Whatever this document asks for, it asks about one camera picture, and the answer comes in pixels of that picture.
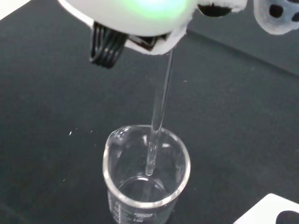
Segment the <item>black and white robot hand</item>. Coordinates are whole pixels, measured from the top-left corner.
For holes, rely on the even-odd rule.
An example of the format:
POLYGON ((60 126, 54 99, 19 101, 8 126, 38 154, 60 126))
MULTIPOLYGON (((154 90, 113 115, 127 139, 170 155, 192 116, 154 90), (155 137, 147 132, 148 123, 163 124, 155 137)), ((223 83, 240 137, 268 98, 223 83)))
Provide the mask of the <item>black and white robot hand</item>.
POLYGON ((238 13, 245 0, 62 0, 60 5, 91 29, 89 60, 112 68, 124 48, 157 56, 186 35, 194 13, 219 18, 238 13))

